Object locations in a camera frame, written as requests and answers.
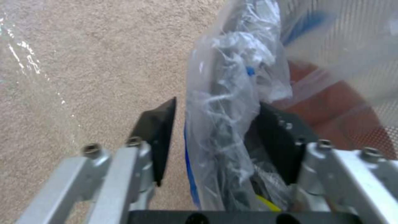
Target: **plastic bag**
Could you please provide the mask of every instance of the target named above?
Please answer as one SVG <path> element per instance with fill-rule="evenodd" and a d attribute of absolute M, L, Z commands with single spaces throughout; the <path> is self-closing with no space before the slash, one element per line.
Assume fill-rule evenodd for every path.
<path fill-rule="evenodd" d="M 252 13 L 254 7 L 245 7 L 248 2 L 240 5 L 232 1 L 226 6 L 215 28 L 197 43 L 189 63 L 187 149 L 202 208 L 257 210 L 260 207 L 251 203 L 255 199 L 249 178 L 262 181 L 262 186 L 255 187 L 265 186 L 262 191 L 268 191 L 270 199 L 281 208 L 289 203 L 289 188 L 280 185 L 280 178 L 274 176 L 274 168 L 266 156 L 257 154 L 262 150 L 253 147 L 254 150 L 247 148 L 247 152 L 240 142 L 242 133 L 258 112 L 257 100 L 272 102 L 279 109 L 296 113 L 337 148 L 370 146 L 387 158 L 396 158 L 398 2 L 280 0 L 281 27 L 274 26 L 280 21 L 271 28 L 264 24 L 253 26 L 255 34 L 261 33 L 258 32 L 261 27 L 280 31 L 269 38 L 256 37 L 273 57 L 255 46 L 254 39 L 238 34 L 234 39 L 239 43 L 230 42 L 221 50 L 215 50 L 214 45 L 209 45 L 212 39 L 228 38 L 231 30 L 249 30 L 251 26 L 236 26 L 250 18 L 241 16 L 247 15 L 242 9 L 256 14 Z M 262 2 L 275 6 L 274 2 Z M 268 63 L 258 63 L 263 59 L 252 57 L 255 54 L 236 51 L 245 49 L 247 44 L 253 44 L 252 52 L 262 49 L 262 57 Z M 244 65 L 229 66 L 236 63 Z M 250 77 L 256 78 L 255 82 L 244 76 L 245 68 Z M 225 78 L 229 77 L 226 74 L 244 74 L 235 82 L 241 88 L 225 88 L 227 91 L 214 93 L 219 85 L 231 87 L 226 85 Z M 292 95 L 286 81 L 291 83 Z M 277 82 L 281 82 L 281 88 L 277 88 Z M 226 93 L 235 94 L 220 97 Z M 224 137 L 222 147 L 214 141 L 220 139 L 219 136 Z"/>
<path fill-rule="evenodd" d="M 279 3 L 293 97 L 274 106 L 340 149 L 368 146 L 396 158 L 398 2 Z"/>
<path fill-rule="evenodd" d="M 233 0 L 192 51 L 186 147 L 202 209 L 267 210 L 250 182 L 244 135 L 260 99 L 291 96 L 280 32 L 275 1 Z"/>

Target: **beige carpet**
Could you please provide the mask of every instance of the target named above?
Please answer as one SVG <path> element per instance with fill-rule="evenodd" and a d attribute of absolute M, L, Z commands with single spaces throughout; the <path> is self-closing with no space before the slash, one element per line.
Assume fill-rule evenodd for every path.
<path fill-rule="evenodd" d="M 139 114 L 176 96 L 152 209 L 195 209 L 184 161 L 185 75 L 223 0 L 0 1 L 0 223 L 13 223 L 62 158 L 112 152 Z M 69 223 L 79 223 L 81 203 Z"/>

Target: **clear plastic bag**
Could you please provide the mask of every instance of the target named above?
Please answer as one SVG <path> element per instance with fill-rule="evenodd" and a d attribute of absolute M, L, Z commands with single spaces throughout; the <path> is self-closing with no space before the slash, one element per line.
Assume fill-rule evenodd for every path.
<path fill-rule="evenodd" d="M 290 0 L 280 7 L 293 97 L 274 106 L 300 115 L 338 148 L 374 147 L 396 158 L 398 2 Z"/>
<path fill-rule="evenodd" d="M 243 144 L 259 100 L 337 148 L 397 157 L 398 2 L 277 3 L 228 2 L 190 58 L 186 142 L 202 209 L 265 209 L 250 178 L 287 208 L 290 189 L 263 150 Z"/>
<path fill-rule="evenodd" d="M 244 135 L 266 102 L 291 96 L 273 0 L 228 2 L 195 45 L 187 75 L 186 143 L 206 210 L 267 210 L 253 191 Z"/>

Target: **black plastic piece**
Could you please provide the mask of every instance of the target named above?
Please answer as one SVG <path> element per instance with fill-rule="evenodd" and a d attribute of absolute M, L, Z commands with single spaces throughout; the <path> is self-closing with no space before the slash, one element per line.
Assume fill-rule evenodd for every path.
<path fill-rule="evenodd" d="M 341 212 L 190 212 L 142 210 L 129 213 L 129 224 L 361 224 L 356 215 Z"/>
<path fill-rule="evenodd" d="M 318 136 L 297 115 L 265 103 L 260 105 L 260 114 L 254 122 L 261 142 L 284 182 L 296 183 L 305 144 L 317 141 Z"/>
<path fill-rule="evenodd" d="M 143 112 L 129 136 L 129 138 L 141 137 L 150 144 L 154 179 L 159 187 L 166 169 L 176 106 L 177 99 L 174 97 L 156 109 Z"/>

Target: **screw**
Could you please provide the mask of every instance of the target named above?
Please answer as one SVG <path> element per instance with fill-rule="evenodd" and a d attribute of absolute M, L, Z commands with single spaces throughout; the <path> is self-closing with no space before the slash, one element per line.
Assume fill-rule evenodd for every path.
<path fill-rule="evenodd" d="M 278 125 L 282 126 L 282 127 L 285 126 L 285 121 L 284 120 L 279 120 L 278 121 Z"/>
<path fill-rule="evenodd" d="M 126 145 L 127 145 L 127 147 L 139 146 L 139 145 L 141 145 L 141 141 L 142 141 L 142 139 L 140 137 L 133 136 L 127 140 Z"/>
<path fill-rule="evenodd" d="M 299 136 L 299 138 L 297 139 L 297 141 L 299 142 L 299 143 L 301 143 L 301 144 L 304 144 L 305 143 L 305 137 L 304 136 Z"/>
<path fill-rule="evenodd" d="M 98 143 L 88 144 L 83 147 L 82 152 L 85 157 L 95 159 L 101 151 L 101 145 Z"/>
<path fill-rule="evenodd" d="M 361 159 L 370 162 L 370 163 L 378 163 L 378 160 L 383 158 L 383 155 L 380 152 L 372 147 L 365 147 L 361 152 Z"/>
<path fill-rule="evenodd" d="M 319 139 L 316 144 L 316 149 L 320 151 L 329 151 L 333 148 L 332 143 L 326 139 Z"/>

